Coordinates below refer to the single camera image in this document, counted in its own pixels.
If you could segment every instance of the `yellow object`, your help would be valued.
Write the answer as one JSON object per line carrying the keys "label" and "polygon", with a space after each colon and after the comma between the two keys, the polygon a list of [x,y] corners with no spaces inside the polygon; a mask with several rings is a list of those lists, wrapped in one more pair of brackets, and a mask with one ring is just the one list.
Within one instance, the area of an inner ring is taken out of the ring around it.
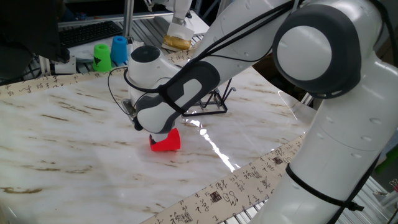
{"label": "yellow object", "polygon": [[180,50],[188,50],[191,46],[191,40],[184,40],[166,34],[163,38],[163,44]]}

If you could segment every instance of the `white device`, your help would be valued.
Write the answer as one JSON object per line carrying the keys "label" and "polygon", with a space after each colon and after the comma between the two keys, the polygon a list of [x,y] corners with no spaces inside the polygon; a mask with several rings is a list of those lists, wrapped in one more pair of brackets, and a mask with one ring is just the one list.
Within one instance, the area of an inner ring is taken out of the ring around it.
{"label": "white device", "polygon": [[[312,0],[292,14],[281,7],[287,5],[293,2],[233,2],[182,69],[158,49],[136,49],[128,74],[136,123],[165,138],[183,111],[272,49],[285,78],[324,98],[290,168],[313,189],[345,201],[398,127],[398,69],[373,51],[382,19],[370,1]],[[272,13],[247,24],[265,12]],[[251,223],[327,223],[339,209],[284,175]]]}
{"label": "white device", "polygon": [[76,57],[71,55],[66,63],[55,62],[54,69],[56,74],[76,74]]}

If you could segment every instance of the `red block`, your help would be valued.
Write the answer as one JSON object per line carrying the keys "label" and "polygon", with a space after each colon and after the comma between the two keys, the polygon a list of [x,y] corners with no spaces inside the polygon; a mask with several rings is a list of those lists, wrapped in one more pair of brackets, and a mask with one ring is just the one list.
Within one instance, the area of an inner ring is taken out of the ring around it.
{"label": "red block", "polygon": [[167,135],[167,138],[160,142],[155,142],[152,139],[152,135],[150,135],[149,144],[150,149],[154,152],[178,150],[181,148],[180,134],[178,133],[177,128],[173,128]]}

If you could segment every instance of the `metal frame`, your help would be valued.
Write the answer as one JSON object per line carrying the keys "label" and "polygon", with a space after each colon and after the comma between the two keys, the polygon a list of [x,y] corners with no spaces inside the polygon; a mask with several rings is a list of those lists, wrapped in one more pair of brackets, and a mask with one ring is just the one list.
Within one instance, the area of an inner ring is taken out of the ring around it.
{"label": "metal frame", "polygon": [[124,24],[123,24],[123,37],[126,38],[129,44],[134,42],[132,37],[132,18],[134,12],[134,0],[124,1]]}

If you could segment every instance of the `paper strip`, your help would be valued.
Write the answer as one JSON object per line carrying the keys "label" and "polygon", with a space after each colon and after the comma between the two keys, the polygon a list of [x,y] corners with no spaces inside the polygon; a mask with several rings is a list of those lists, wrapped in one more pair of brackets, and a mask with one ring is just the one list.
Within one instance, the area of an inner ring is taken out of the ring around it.
{"label": "paper strip", "polygon": [[141,224],[217,224],[267,200],[303,138],[278,147]]}

